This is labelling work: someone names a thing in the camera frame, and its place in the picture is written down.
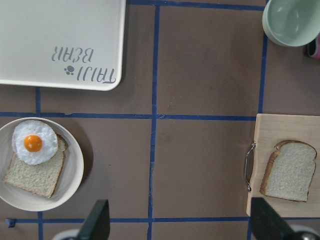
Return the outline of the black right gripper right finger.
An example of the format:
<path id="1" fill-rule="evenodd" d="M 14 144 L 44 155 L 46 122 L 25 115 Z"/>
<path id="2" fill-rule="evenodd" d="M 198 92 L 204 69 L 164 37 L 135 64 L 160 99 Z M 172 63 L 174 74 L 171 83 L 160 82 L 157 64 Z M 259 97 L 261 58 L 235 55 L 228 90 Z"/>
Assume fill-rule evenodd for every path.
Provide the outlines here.
<path id="1" fill-rule="evenodd" d="M 262 197 L 251 199 L 251 231 L 257 240 L 299 240 L 300 234 L 283 220 L 282 217 Z"/>

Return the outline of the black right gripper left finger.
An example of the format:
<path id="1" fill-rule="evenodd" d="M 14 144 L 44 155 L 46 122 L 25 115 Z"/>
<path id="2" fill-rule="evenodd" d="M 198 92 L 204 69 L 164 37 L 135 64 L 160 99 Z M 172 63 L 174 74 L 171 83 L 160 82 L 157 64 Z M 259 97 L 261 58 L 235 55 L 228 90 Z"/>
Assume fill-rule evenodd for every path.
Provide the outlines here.
<path id="1" fill-rule="evenodd" d="M 77 234 L 78 240 L 107 240 L 111 231 L 109 202 L 97 200 Z"/>

